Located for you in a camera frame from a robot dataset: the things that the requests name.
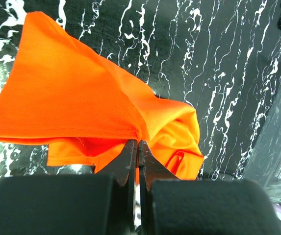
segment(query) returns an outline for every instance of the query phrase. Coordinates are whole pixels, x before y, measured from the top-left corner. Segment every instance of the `orange fabric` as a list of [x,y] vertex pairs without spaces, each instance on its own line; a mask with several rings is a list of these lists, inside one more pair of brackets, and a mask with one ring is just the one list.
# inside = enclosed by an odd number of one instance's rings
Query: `orange fabric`
[[196,178],[203,156],[193,107],[155,97],[44,13],[28,13],[0,94],[0,141],[49,143],[48,165],[96,165],[98,172],[129,139],[147,141],[179,178]]

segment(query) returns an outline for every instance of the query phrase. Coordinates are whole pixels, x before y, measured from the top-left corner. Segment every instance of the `folded fabric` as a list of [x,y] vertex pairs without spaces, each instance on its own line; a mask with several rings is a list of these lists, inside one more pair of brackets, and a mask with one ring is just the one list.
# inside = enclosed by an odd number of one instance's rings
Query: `folded fabric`
[[48,143],[48,165],[95,165],[98,172],[131,139],[147,141],[180,179],[196,178],[203,156],[193,107],[155,97],[44,13],[28,13],[0,94],[0,141]]

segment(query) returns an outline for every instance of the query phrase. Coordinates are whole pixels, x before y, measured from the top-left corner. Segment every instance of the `fabric fold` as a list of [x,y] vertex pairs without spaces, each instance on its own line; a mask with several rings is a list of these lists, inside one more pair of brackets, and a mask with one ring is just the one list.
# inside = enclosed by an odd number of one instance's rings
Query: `fabric fold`
[[48,165],[96,165],[97,172],[130,139],[147,141],[181,179],[196,178],[203,156],[192,106],[155,97],[44,13],[28,13],[0,94],[0,141],[48,143]]

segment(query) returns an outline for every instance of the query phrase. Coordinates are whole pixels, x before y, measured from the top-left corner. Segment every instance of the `black marble table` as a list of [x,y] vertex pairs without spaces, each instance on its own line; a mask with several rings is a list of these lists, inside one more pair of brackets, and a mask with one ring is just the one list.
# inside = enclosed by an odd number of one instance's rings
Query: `black marble table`
[[[280,0],[0,0],[0,91],[31,11],[56,19],[156,95],[193,105],[200,177],[241,178],[281,84]],[[47,149],[0,143],[0,180],[91,172],[47,167]]]

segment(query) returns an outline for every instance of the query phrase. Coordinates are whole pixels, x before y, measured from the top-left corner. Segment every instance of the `clear plastic container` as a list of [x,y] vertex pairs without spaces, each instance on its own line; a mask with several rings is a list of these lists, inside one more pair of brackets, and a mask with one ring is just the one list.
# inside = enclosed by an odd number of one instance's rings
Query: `clear plastic container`
[[244,169],[274,203],[281,203],[281,86]]

